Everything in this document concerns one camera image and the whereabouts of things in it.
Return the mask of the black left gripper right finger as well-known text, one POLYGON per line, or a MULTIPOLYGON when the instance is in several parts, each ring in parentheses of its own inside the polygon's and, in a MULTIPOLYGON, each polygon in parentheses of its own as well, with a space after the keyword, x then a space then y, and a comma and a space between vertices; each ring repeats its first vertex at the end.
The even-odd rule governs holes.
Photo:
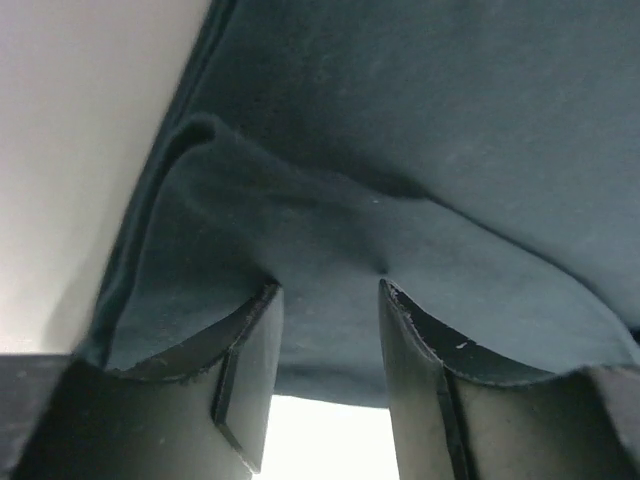
POLYGON ((639 370, 562 374, 489 350, 381 282, 379 326, 403 479, 635 479, 639 370))

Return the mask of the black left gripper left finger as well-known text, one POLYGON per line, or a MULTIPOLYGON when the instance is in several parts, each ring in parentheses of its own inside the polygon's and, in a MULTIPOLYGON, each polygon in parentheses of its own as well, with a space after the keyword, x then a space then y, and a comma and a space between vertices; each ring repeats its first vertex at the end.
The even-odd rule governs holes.
POLYGON ((268 284, 128 370, 64 370, 13 479, 249 479, 262 466, 283 327, 268 284))

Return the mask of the black t shirt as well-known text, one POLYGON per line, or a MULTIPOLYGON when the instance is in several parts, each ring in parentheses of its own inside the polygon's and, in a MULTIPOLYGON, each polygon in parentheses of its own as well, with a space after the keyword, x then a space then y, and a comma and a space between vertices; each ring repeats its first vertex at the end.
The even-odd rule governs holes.
POLYGON ((267 281, 280 394, 382 407, 377 289, 527 365, 639 359, 635 1, 217 1, 81 353, 127 369, 267 281))

